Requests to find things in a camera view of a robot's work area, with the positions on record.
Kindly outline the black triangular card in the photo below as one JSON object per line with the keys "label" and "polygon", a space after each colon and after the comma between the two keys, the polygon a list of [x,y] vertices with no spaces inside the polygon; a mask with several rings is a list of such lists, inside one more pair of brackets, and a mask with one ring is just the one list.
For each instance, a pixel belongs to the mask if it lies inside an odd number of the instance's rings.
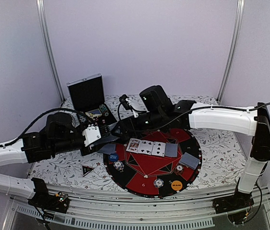
{"label": "black triangular card", "polygon": [[83,177],[85,177],[87,174],[89,174],[90,172],[92,172],[94,170],[94,168],[89,167],[89,166],[82,166],[82,174]]}

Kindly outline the single blue playing card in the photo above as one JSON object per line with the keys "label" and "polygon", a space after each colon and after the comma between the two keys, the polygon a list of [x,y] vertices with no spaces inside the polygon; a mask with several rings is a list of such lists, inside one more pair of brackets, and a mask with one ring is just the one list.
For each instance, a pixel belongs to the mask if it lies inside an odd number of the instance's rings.
{"label": "single blue playing card", "polygon": [[189,167],[193,170],[195,170],[200,163],[200,160],[189,153],[184,153],[183,156],[181,157],[179,164],[184,165],[186,167]]}

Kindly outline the blue small blind button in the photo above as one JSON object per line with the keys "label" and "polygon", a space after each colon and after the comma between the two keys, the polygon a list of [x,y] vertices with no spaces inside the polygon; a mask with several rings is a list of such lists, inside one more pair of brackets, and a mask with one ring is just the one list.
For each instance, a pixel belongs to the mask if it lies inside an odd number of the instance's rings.
{"label": "blue small blind button", "polygon": [[116,162],[116,161],[119,160],[119,156],[118,156],[117,153],[112,153],[112,154],[109,155],[108,159],[111,162]]}

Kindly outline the red poker chip stack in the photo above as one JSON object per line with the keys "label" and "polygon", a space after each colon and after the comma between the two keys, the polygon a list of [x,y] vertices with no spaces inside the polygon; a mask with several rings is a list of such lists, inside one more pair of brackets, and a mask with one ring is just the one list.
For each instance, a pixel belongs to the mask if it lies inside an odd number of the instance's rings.
{"label": "red poker chip stack", "polygon": [[183,174],[183,171],[184,171],[183,165],[178,164],[175,167],[174,173],[177,174],[177,175],[181,175],[181,174]]}

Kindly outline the orange big blind button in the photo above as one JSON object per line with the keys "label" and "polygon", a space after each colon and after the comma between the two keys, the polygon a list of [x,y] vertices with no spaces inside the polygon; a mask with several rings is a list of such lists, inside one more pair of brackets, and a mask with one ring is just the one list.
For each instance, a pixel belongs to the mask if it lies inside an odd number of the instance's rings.
{"label": "orange big blind button", "polygon": [[180,191],[183,188],[183,184],[181,181],[175,180],[171,183],[171,188],[174,191]]}

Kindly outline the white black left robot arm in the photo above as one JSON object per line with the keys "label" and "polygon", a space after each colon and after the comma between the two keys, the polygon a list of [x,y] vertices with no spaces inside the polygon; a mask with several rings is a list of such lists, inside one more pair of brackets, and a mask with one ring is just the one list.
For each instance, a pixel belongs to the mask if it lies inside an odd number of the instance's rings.
{"label": "white black left robot arm", "polygon": [[[57,154],[74,150],[89,150],[101,139],[97,124],[74,127],[67,113],[49,115],[45,127],[39,132],[24,133],[9,143],[0,144],[0,166],[15,163],[34,163],[54,158]],[[41,179],[21,179],[0,174],[0,192],[7,195],[35,199],[43,208],[53,204],[46,184]]]}

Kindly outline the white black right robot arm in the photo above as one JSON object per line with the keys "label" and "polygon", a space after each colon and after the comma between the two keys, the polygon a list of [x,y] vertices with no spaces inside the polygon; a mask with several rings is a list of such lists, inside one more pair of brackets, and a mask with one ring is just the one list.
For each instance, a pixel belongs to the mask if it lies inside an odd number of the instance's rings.
{"label": "white black right robot arm", "polygon": [[252,137],[252,147],[245,169],[236,185],[236,193],[229,199],[234,209],[247,201],[267,162],[270,161],[270,114],[267,104],[249,107],[230,107],[181,100],[173,104],[160,85],[154,85],[139,94],[146,110],[136,106],[127,95],[119,98],[125,110],[133,116],[120,119],[117,127],[123,135],[154,130],[217,129]]}

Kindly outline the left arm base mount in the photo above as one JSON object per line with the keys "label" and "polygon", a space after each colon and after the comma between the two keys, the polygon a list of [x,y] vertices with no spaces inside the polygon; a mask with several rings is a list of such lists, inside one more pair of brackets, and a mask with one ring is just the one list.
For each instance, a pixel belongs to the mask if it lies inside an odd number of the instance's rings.
{"label": "left arm base mount", "polygon": [[42,210],[50,210],[58,213],[67,213],[70,199],[67,193],[58,192],[49,194],[46,183],[42,179],[32,178],[34,184],[34,196],[28,199],[28,204]]}

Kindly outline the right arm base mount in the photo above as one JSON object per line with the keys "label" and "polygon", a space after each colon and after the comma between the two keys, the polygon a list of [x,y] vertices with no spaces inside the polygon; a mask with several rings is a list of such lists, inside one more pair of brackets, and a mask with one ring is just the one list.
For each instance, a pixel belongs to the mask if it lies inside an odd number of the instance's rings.
{"label": "right arm base mount", "polygon": [[216,214],[243,209],[243,211],[235,212],[227,216],[232,224],[241,225],[246,222],[249,215],[249,211],[246,211],[246,208],[252,209],[254,200],[251,193],[244,194],[236,190],[233,195],[215,198],[212,205]]}

